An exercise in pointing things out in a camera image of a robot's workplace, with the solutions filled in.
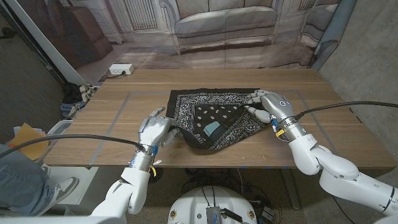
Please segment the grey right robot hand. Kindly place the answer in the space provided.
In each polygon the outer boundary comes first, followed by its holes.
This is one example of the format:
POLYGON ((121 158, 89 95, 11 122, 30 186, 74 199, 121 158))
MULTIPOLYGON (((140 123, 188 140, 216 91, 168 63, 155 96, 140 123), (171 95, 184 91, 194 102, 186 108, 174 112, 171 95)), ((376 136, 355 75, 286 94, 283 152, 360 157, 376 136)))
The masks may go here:
POLYGON ((255 90, 248 95, 244 108, 263 123, 270 123, 275 135, 282 141, 291 142, 308 134, 294 118, 293 106, 283 95, 255 90))

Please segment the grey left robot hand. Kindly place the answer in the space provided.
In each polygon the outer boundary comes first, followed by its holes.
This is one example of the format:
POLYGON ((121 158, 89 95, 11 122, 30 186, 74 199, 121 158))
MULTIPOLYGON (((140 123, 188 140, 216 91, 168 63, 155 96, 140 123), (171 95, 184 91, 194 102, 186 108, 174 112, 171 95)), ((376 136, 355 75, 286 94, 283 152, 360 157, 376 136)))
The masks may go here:
POLYGON ((157 108, 142 121, 137 131, 140 148, 136 149, 129 168, 148 172, 159 147, 168 146, 178 133, 177 121, 160 115, 164 110, 165 107, 157 108))

